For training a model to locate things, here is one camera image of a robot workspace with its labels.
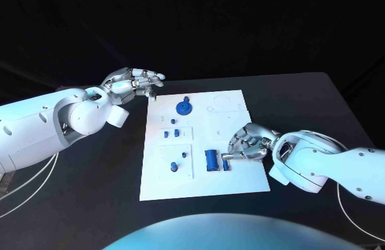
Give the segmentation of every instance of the small blue part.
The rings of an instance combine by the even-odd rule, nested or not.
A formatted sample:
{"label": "small blue part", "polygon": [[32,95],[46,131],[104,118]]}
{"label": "small blue part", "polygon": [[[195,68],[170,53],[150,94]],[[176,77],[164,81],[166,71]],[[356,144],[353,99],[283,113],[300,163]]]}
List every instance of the small blue part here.
{"label": "small blue part", "polygon": [[172,162],[172,164],[170,164],[170,170],[172,170],[172,172],[177,171],[177,165],[175,162]]}
{"label": "small blue part", "polygon": [[183,101],[176,105],[176,112],[180,115],[188,115],[193,109],[189,97],[185,97]]}
{"label": "small blue part", "polygon": [[208,171],[219,171],[216,150],[206,150],[205,155],[206,155]]}
{"label": "small blue part", "polygon": [[231,170],[231,168],[229,168],[229,162],[225,159],[222,159],[222,164],[224,164],[224,170],[225,171],[229,171]]}

